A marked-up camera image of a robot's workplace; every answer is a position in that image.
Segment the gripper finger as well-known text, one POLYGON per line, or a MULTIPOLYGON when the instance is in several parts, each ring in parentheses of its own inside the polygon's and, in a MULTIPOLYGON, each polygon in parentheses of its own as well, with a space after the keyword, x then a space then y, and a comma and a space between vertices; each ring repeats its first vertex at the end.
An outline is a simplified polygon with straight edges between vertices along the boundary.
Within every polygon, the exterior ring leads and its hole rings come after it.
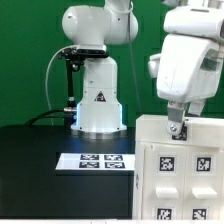
POLYGON ((188 109, 188 114, 190 116, 200 117, 201 113, 203 111, 203 108, 205 106, 205 103, 206 103, 205 99, 192 101, 190 103, 190 106, 189 106, 189 109, 188 109))
POLYGON ((184 123, 186 105, 175 101, 169 101, 167 104, 167 132, 171 135, 179 135, 184 123))

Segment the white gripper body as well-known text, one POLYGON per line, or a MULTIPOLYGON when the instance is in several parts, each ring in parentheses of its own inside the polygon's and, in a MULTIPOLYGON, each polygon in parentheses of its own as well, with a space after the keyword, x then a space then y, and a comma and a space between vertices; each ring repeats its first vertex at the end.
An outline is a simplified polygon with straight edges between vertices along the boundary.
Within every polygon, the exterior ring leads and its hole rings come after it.
POLYGON ((179 103, 213 97, 223 65, 219 50, 220 46, 209 39, 167 35, 158 69, 157 95, 179 103))

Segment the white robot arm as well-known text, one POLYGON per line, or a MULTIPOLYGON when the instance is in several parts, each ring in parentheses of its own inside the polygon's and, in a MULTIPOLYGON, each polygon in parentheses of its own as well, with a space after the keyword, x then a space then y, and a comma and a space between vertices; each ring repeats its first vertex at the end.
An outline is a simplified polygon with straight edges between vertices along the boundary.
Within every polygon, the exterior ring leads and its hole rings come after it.
MULTIPOLYGON (((199 116, 217 92, 224 65, 224 0, 160 0, 167 12, 162 51, 150 57, 157 95, 168 101, 167 131, 178 135, 184 115, 199 116)), ((132 41, 138 32, 130 0, 105 0, 102 7, 71 6, 62 19, 68 69, 84 66, 83 98, 71 128, 91 134, 126 129, 117 100, 117 64, 107 46, 132 41)))

